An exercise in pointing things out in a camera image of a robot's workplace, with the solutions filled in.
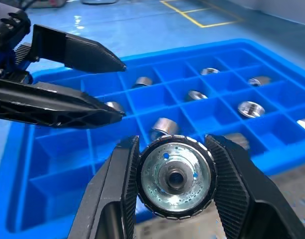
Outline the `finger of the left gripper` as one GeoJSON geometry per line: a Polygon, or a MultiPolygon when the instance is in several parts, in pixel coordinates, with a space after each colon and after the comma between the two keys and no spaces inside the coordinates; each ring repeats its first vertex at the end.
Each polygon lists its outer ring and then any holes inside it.
{"type": "Polygon", "coordinates": [[[118,111],[72,88],[0,79],[0,119],[53,128],[91,129],[122,120],[118,111]]]}
{"type": "Polygon", "coordinates": [[[35,24],[32,59],[43,58],[88,73],[124,72],[126,65],[99,42],[35,24]]]}

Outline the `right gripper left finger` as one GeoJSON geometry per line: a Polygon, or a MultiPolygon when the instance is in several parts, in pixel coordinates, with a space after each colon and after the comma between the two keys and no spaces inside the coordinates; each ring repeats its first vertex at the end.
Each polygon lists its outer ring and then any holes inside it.
{"type": "Polygon", "coordinates": [[[139,137],[120,141],[88,183],[70,239],[134,239],[139,137]]]}

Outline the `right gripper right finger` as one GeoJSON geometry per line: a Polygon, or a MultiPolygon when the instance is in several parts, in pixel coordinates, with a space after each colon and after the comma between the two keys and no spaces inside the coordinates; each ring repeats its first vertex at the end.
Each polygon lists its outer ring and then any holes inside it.
{"type": "Polygon", "coordinates": [[[227,239],[305,239],[305,226],[249,153],[224,136],[205,145],[217,173],[214,202],[227,239]]]}

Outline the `blue compartment tray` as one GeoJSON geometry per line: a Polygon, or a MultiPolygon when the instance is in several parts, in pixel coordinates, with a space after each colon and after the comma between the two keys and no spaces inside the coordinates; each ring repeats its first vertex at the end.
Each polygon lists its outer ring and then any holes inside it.
{"type": "Polygon", "coordinates": [[[305,163],[305,70],[259,44],[228,40],[126,57],[122,73],[87,74],[66,68],[36,72],[36,81],[58,84],[116,101],[126,117],[97,129],[54,129],[11,124],[0,166],[0,239],[64,239],[86,186],[115,145],[138,135],[140,149],[150,143],[158,118],[175,121],[180,134],[203,141],[205,135],[239,132],[249,141],[253,163],[267,175],[305,163]],[[204,68],[217,74],[201,75],[204,68]],[[139,77],[153,84],[132,89],[139,77]],[[268,76],[253,87],[248,79],[268,76]],[[189,90],[207,99],[186,102],[189,90]],[[247,118],[244,101],[265,114],[247,118]]]}

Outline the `perforated metal tray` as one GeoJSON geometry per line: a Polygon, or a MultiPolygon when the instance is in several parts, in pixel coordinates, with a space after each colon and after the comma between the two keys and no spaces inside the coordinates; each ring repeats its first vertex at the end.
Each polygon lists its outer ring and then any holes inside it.
{"type": "MultiPolygon", "coordinates": [[[[305,226],[305,164],[271,177],[305,226]]],[[[154,218],[135,225],[134,239],[226,239],[214,203],[185,221],[154,218]]]]}

